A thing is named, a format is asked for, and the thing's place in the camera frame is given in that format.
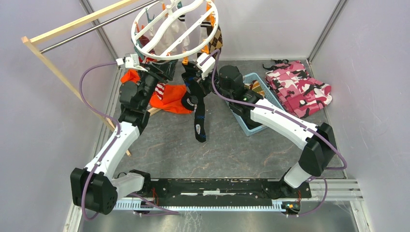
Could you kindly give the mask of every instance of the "wooden drying rack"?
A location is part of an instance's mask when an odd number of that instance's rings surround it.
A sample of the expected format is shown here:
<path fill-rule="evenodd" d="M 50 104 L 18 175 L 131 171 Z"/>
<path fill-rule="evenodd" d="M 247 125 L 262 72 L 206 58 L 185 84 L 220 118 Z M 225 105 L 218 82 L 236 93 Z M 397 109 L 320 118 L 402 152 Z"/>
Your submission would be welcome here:
<path fill-rule="evenodd" d="M 88 29 L 88 30 L 85 30 L 85 31 L 83 31 L 83 32 L 81 32 L 81 33 L 79 33 L 79 34 L 77 34 L 77 35 L 74 35 L 74 36 L 72 36 L 72 37 L 70 37 L 70 38 L 68 38 L 68 39 L 66 39 L 66 40 L 63 40 L 63 41 L 61 41 L 61 42 L 59 42 L 59 43 L 56 43 L 56 44 L 54 44 L 54 45 L 52 45 L 52 46 L 50 46 L 50 47 L 48 47 L 48 48 L 45 48 L 45 49 L 43 49 L 43 50 L 39 50 L 39 48 L 38 48 L 37 46 L 40 45 L 40 44 L 42 44 L 42 43 L 44 43 L 44 42 L 46 42 L 46 41 L 49 41 L 49 40 L 51 40 L 51 39 L 57 37 L 57 36 L 59 36 L 59 35 L 66 34 L 67 32 L 74 30 L 75 28 L 78 28 L 78 27 L 80 27 L 80 26 L 82 26 L 82 25 L 85 25 L 85 24 L 90 23 L 90 22 L 92 22 L 92 21 L 94 21 L 94 20 L 97 20 L 97 19 L 101 18 L 101 17 L 104 16 L 104 15 L 107 15 L 107 14 L 109 14 L 109 13 L 112 13 L 112 12 L 114 12 L 114 11 L 117 11 L 117 10 L 119 10 L 119 9 L 122 9 L 122 8 L 124 8 L 124 7 L 126 7 L 126 6 L 128 6 L 128 5 L 130 5 L 130 4 L 132 4 L 132 3 L 134 3 L 134 2 L 137 2 L 137 1 L 139 1 L 139 0 L 122 0 L 122 1 L 119 1 L 119 2 L 117 2 L 117 3 L 114 3 L 114 4 L 110 5 L 110 6 L 107 6 L 107 7 L 103 8 L 103 9 L 101 9 L 101 10 L 98 10 L 98 11 L 93 12 L 93 13 L 91 13 L 91 14 L 88 14 L 88 15 L 82 17 L 82 18 L 79 18 L 79 19 L 77 19 L 77 20 L 75 20 L 75 21 L 73 21 L 73 22 L 71 22 L 71 23 L 67 23 L 66 25 L 63 25 L 63 26 L 58 27 L 58 28 L 56 28 L 56 29 L 53 29 L 53 30 L 51 30 L 51 31 L 49 31 L 49 32 L 46 32 L 46 33 L 41 34 L 41 35 L 39 35 L 39 36 L 36 36 L 36 37 L 34 37 L 34 38 L 32 38 L 32 39 L 29 39 L 29 38 L 27 38 L 26 36 L 24 36 L 23 38 L 21 38 L 21 40 L 22 40 L 22 42 L 30 49 L 30 51 L 32 51 L 32 53 L 34 53 L 34 54 L 38 57 L 38 59 L 40 59 L 40 60 L 60 79 L 60 81 L 62 81 L 62 82 L 67 86 L 67 88 L 68 88 L 71 92 L 73 92 L 73 94 L 76 95 L 76 96 L 81 100 L 81 96 L 80 96 L 80 93 L 78 92 L 78 90 L 72 85 L 72 83 L 67 79 L 67 77 L 51 62 L 51 60 L 48 59 L 46 56 L 43 55 L 43 53 L 45 53 L 45 52 L 47 52 L 47 51 L 50 51 L 50 50 L 52 50 L 52 49 L 54 49 L 54 48 L 57 48 L 57 47 L 59 47 L 59 46 L 65 44 L 65 43 L 68 43 L 68 42 L 70 42 L 70 41 L 76 39 L 76 38 L 79 38 L 79 37 L 81 37 L 81 36 L 83 36 L 83 35 L 85 35 L 85 34 L 87 34 L 87 33 L 89 33 L 89 32 L 92 32 L 92 31 L 94 31 L 94 30 L 96 30 L 96 29 L 98 29 L 98 28 L 100 28 L 100 27 L 102 27 L 102 26 L 105 26 L 105 25 L 107 25 L 107 24 L 109 24 L 109 23 L 111 23 L 111 22 L 114 22 L 114 21 L 116 21 L 117 19 L 120 19 L 120 18 L 122 18 L 122 17 L 124 17 L 124 16 L 126 16 L 126 15 L 129 15 L 129 14 L 131 14 L 131 13 L 133 13 L 133 12 L 136 12 L 136 11 L 138 11 L 138 10 L 140 10 L 140 9 L 142 9 L 142 8 L 144 8 L 144 7 L 146 7 L 146 6 L 150 5 L 150 4 L 152 4 L 152 3 L 158 2 L 159 0 L 152 0 L 152 1 L 150 1 L 150 2 L 147 2 L 147 3 L 141 5 L 141 6 L 137 7 L 137 8 L 134 8 L 134 9 L 128 11 L 128 12 L 122 13 L 122 14 L 120 14 L 120 15 L 114 17 L 114 18 L 111 18 L 111 19 L 109 19 L 109 20 L 107 20 L 107 21 L 105 21 L 105 22 L 103 22 L 103 23 L 101 23 L 101 24 L 99 24 L 99 25 L 96 25 L 96 26 L 94 26 L 94 27 L 92 27 L 92 28 L 90 28 L 90 29 Z M 160 109 L 157 109 L 157 108 L 151 108 L 151 109 L 149 109 L 149 112 L 151 113 L 151 115 L 157 113 L 158 111 L 160 111 Z M 115 127 L 114 127 L 114 124 L 112 123 L 112 121 L 111 121 L 110 119 L 104 118 L 104 117 L 102 117 L 102 116 L 100 116 L 99 114 L 96 114 L 96 113 L 94 113 L 94 114 L 95 114 L 100 120 L 102 120 L 103 123 L 104 123 L 111 131 L 114 131 Z M 127 150 L 127 155 L 128 155 L 128 156 L 131 156 L 131 153 L 130 153 L 128 150 Z"/>

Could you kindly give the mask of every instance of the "pink camouflage cloth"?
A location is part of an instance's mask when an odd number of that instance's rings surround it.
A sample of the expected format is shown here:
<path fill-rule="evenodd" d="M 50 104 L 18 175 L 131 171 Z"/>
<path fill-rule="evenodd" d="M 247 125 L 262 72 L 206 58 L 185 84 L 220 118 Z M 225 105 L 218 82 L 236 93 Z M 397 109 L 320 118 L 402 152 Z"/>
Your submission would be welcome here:
<path fill-rule="evenodd" d="M 311 77 L 300 61 L 275 65 L 275 70 L 266 73 L 266 81 L 283 108 L 298 118 L 312 115 L 332 101 L 332 87 Z"/>

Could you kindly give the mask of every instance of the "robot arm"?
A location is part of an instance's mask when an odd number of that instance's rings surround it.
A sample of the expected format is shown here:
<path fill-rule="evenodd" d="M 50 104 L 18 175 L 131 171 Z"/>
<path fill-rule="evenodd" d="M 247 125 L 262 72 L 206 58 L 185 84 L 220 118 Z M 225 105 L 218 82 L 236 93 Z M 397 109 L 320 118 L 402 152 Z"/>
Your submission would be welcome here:
<path fill-rule="evenodd" d="M 118 65 L 125 64 L 126 68 L 141 71 L 140 81 L 125 82 L 121 85 L 119 101 L 121 103 L 120 134 L 115 129 L 107 143 L 88 163 L 84 169 L 75 168 L 70 175 L 73 203 L 81 206 L 82 195 L 85 194 L 85 208 L 102 213 L 110 213 L 117 199 L 121 199 L 132 192 L 140 191 L 144 186 L 145 177 L 142 173 L 128 173 L 118 179 L 113 179 L 113 174 L 127 149 L 135 142 L 144 131 L 149 112 L 146 110 L 149 100 L 155 91 L 158 82 L 172 80 L 175 71 L 175 61 L 169 61 L 161 65 L 144 65 L 141 67 L 138 56 L 131 54 L 124 59 L 118 59 Z M 86 179 L 90 175 L 90 170 L 97 164 L 95 172 L 87 187 L 87 192 L 83 193 Z"/>
<path fill-rule="evenodd" d="M 203 85 L 210 86 L 210 79 L 205 79 Z M 291 140 L 302 150 L 299 161 L 281 180 L 285 186 L 284 192 L 291 192 L 292 189 L 298 188 L 311 176 L 318 177 L 323 173 L 335 153 L 324 141 L 308 129 L 315 131 L 336 147 L 336 140 L 331 126 L 326 123 L 318 126 L 296 118 L 277 108 L 267 99 L 263 99 L 261 95 L 246 89 L 243 84 L 243 76 L 237 67 L 222 67 L 219 71 L 218 82 L 215 84 L 218 92 L 226 98 L 272 109 L 273 111 L 238 103 L 229 103 L 229 107 L 233 112 L 241 116 L 248 126 L 266 125 Z"/>

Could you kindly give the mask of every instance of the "red wire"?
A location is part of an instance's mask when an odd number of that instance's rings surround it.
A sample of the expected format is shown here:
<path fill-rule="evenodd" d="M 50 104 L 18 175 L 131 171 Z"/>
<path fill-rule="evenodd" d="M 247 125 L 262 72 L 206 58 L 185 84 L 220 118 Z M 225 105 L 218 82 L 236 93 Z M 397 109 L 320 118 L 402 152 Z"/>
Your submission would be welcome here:
<path fill-rule="evenodd" d="M 297 204 L 300 203 L 300 201 L 302 200 L 302 194 L 300 193 L 300 190 L 297 192 L 297 194 L 299 195 L 299 198 L 297 199 Z"/>
<path fill-rule="evenodd" d="M 152 199 L 154 199 L 154 204 L 158 205 L 158 195 L 155 192 L 155 188 L 152 188 Z"/>
<path fill-rule="evenodd" d="M 160 205 L 160 198 L 158 197 L 158 194 L 156 192 L 154 193 L 155 193 L 155 196 L 157 196 L 157 205 Z"/>

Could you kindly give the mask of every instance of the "orange cloth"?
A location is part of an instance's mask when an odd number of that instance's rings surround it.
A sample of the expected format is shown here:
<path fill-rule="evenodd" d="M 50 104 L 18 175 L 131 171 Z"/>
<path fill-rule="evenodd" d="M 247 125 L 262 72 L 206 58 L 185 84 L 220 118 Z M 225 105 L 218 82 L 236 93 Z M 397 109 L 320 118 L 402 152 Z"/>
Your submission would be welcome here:
<path fill-rule="evenodd" d="M 128 70 L 128 72 L 121 78 L 121 83 L 126 81 L 132 81 L 137 83 L 140 77 L 135 70 Z M 190 114 L 192 111 L 187 110 L 181 103 L 181 99 L 187 91 L 185 85 L 165 85 L 165 91 L 162 101 L 158 98 L 157 94 L 152 94 L 149 103 L 154 108 L 159 108 L 175 114 Z"/>

